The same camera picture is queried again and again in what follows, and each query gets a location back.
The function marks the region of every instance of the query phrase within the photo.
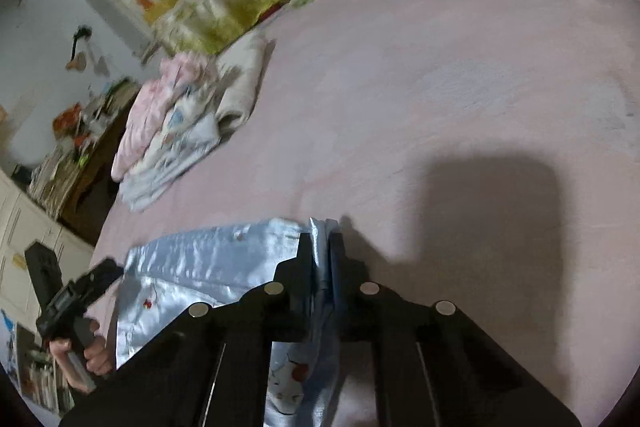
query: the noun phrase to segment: mattress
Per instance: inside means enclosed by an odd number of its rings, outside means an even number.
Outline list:
[[[316,0],[266,34],[247,124],[145,211],[116,202],[94,263],[340,219],[375,280],[455,302],[596,426],[640,365],[640,1]],[[334,425],[375,425],[366,350],[343,359]]]

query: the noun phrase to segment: white wall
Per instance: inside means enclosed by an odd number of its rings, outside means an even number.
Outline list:
[[[90,44],[106,59],[108,77],[89,63],[83,73],[66,71],[79,25],[93,29]],[[86,50],[79,43],[78,51]],[[0,168],[34,166],[55,146],[51,121],[89,90],[100,92],[124,75],[139,81],[158,74],[157,60],[142,70],[132,50],[85,0],[0,0],[0,104],[9,114],[0,124]]]

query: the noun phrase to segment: light blue garment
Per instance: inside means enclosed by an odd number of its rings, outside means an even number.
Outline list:
[[[301,232],[313,243],[316,293],[310,339],[303,344],[274,343],[265,427],[321,427],[338,374],[338,340],[330,302],[328,234],[335,221],[311,219],[308,227],[283,219],[250,225],[194,230],[161,237],[129,251],[118,292],[116,363],[120,367],[194,302],[211,306],[236,302],[251,288],[273,279],[280,261],[295,257]],[[289,367],[308,368],[302,396],[276,393],[279,375]],[[295,381],[284,387],[294,389]]]

